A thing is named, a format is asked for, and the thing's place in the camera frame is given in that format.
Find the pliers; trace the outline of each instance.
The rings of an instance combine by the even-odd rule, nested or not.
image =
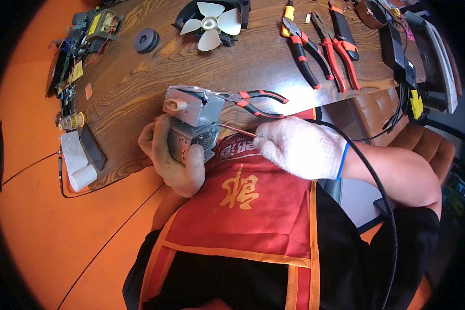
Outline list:
[[[336,82],[339,86],[339,90],[342,93],[345,93],[346,85],[343,79],[343,75],[341,74],[341,71],[339,71],[338,64],[336,63],[336,58],[334,56],[334,47],[336,48],[336,51],[341,56],[341,58],[343,59],[343,62],[346,65],[346,68],[348,70],[348,75],[350,76],[350,82],[352,84],[353,89],[359,90],[360,85],[358,84],[358,80],[356,79],[357,75],[355,74],[353,62],[350,59],[345,48],[343,47],[342,42],[339,41],[335,37],[334,33],[331,32],[329,28],[327,28],[326,24],[322,21],[322,19],[315,12],[312,12],[311,19],[312,19],[313,26],[316,28],[318,34],[320,35],[320,38],[323,40],[322,46],[325,48],[327,57],[329,59],[329,62],[331,63],[332,70],[334,72],[334,75],[336,76]]]
[[[252,104],[250,104],[246,99],[257,98],[257,97],[267,97],[272,98],[274,100],[279,101],[280,103],[288,103],[288,99],[284,98],[283,96],[276,94],[275,92],[267,91],[267,90],[252,90],[252,91],[240,91],[237,93],[223,93],[223,92],[211,92],[216,96],[226,100],[235,102],[237,106],[240,106],[256,116],[263,116],[272,119],[283,119],[285,118],[282,114],[272,114],[263,112],[257,108],[255,108]]]
[[[291,35],[292,52],[295,55],[298,61],[298,67],[307,82],[314,89],[320,88],[320,83],[312,72],[312,69],[308,65],[306,55],[304,52],[304,47],[307,51],[317,60],[319,65],[322,67],[326,78],[328,80],[333,80],[334,76],[332,75],[331,68],[319,48],[308,38],[308,36],[301,31],[296,24],[289,18],[283,17],[283,23],[286,28],[289,30]]]

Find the screwdriver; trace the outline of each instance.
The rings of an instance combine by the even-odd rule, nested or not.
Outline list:
[[[286,18],[289,18],[291,21],[294,21],[295,20],[295,7],[293,6],[293,1],[289,1],[288,4],[286,5],[285,9],[284,9],[284,16]],[[281,30],[281,35],[285,38],[289,38],[290,37],[290,32],[289,30],[286,28],[286,26],[283,24],[283,28]]]

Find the person's left hand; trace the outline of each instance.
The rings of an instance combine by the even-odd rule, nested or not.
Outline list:
[[[138,145],[148,155],[155,171],[172,187],[176,194],[190,198],[205,182],[205,155],[203,147],[194,144],[189,147],[185,164],[181,165],[169,155],[167,136],[171,128],[169,115],[164,114],[148,124],[138,138]]]

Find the blue wristband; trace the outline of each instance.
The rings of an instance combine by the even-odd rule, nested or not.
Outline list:
[[[341,171],[343,171],[343,164],[345,163],[346,152],[348,152],[348,146],[350,146],[350,144],[346,142],[345,151],[343,152],[343,159],[341,160],[341,166],[339,167],[338,177],[336,178],[336,181],[339,180],[339,177],[341,176]]]

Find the wooden table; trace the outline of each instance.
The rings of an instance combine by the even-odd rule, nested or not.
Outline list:
[[[360,51],[360,60],[353,65],[361,90],[351,89],[344,72],[348,91],[343,94],[338,92],[334,81],[324,78],[322,69],[308,53],[308,61],[320,77],[322,87],[313,90],[298,70],[287,39],[280,35],[285,1],[252,0],[248,29],[241,31],[239,41],[231,48],[220,46],[208,53],[198,51],[192,36],[180,36],[171,26],[186,3],[188,0],[130,0],[111,8],[126,14],[119,37],[108,43],[99,59],[85,68],[76,87],[77,110],[86,113],[87,124],[107,156],[104,169],[98,172],[99,177],[90,189],[152,164],[137,140],[142,128],[162,113],[169,85],[196,85],[216,91],[275,91],[290,102],[282,105],[259,99],[255,105],[266,112],[284,115],[395,87],[393,71],[382,61],[378,31],[365,26],[353,9],[345,14]],[[349,4],[343,0],[337,3],[339,7]],[[295,6],[294,20],[298,27],[319,44],[315,28],[304,21],[306,14],[314,10],[330,27],[327,1],[297,0]],[[134,37],[143,28],[153,28],[160,34],[159,45],[147,54],[137,53],[133,48]],[[408,42],[406,57],[416,66],[418,82],[424,82],[425,71],[415,42]],[[336,59],[344,70],[340,57]],[[93,96],[86,100],[88,82]],[[225,104],[221,120],[241,128],[262,121],[231,103]]]

